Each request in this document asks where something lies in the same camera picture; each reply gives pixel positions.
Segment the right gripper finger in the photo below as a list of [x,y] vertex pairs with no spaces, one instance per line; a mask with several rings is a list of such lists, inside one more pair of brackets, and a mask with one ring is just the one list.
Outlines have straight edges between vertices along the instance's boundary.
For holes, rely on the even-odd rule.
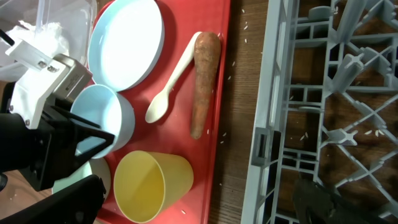
[[300,224],[388,224],[320,184],[299,179],[292,196]]

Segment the mint green bowl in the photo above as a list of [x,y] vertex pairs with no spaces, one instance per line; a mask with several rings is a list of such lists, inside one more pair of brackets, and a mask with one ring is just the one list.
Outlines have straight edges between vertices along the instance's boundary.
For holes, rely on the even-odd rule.
[[68,187],[69,185],[74,184],[75,182],[78,182],[79,180],[84,179],[85,177],[92,174],[97,175],[99,178],[102,179],[104,187],[106,189],[104,198],[107,199],[111,188],[111,173],[109,166],[104,158],[91,159],[83,164],[69,177],[55,181],[52,187],[52,193],[55,194]]

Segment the white plastic spoon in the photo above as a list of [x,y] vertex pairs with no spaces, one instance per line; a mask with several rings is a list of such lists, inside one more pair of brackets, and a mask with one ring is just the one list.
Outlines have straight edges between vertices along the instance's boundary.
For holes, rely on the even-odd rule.
[[188,64],[193,60],[195,41],[200,34],[201,32],[196,32],[192,36],[164,88],[151,101],[145,115],[147,123],[154,123],[166,114],[169,107],[170,92]]

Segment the yellow plastic cup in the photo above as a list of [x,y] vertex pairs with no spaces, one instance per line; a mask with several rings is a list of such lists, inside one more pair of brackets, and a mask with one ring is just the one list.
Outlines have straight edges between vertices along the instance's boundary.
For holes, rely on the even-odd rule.
[[182,156],[133,151],[116,168],[114,197],[126,218],[147,223],[187,194],[193,180],[193,169]]

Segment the light blue plate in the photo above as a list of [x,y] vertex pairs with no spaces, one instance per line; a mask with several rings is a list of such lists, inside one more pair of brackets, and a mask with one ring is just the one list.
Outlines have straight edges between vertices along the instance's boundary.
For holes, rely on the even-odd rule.
[[142,82],[155,67],[165,28],[153,0],[116,0],[99,17],[88,48],[93,81],[114,91]]

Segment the light blue bowl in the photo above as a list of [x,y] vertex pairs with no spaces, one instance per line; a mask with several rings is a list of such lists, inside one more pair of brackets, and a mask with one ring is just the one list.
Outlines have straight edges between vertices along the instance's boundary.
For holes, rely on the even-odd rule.
[[99,159],[124,147],[135,129],[134,109],[125,97],[104,85],[86,87],[72,104],[71,113],[98,124],[114,135],[113,143],[93,156]]

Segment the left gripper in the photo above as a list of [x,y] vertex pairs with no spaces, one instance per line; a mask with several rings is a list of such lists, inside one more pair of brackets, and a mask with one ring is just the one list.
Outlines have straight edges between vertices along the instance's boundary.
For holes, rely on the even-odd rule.
[[[58,106],[51,108],[67,121],[45,121],[39,129],[28,129],[18,114],[1,114],[1,172],[18,170],[36,191],[53,187],[55,181],[74,173],[115,139],[96,123]],[[104,141],[76,156],[77,145],[90,137]],[[1,224],[93,223],[105,193],[103,180],[89,175],[3,218]]]

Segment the white napkin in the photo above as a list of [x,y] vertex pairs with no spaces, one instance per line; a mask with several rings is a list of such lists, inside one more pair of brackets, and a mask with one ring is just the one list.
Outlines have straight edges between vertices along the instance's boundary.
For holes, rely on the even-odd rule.
[[22,20],[19,24],[6,31],[12,39],[24,40],[51,58],[57,54],[70,55],[70,44],[62,35],[63,27],[59,22],[47,23],[39,29]]

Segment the orange carrot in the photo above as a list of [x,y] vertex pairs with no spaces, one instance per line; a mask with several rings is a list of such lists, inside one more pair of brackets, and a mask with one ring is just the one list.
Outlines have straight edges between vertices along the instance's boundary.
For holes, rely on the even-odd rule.
[[193,53],[195,90],[190,130],[193,139],[200,139],[205,128],[220,56],[220,38],[213,32],[202,32],[195,41]]

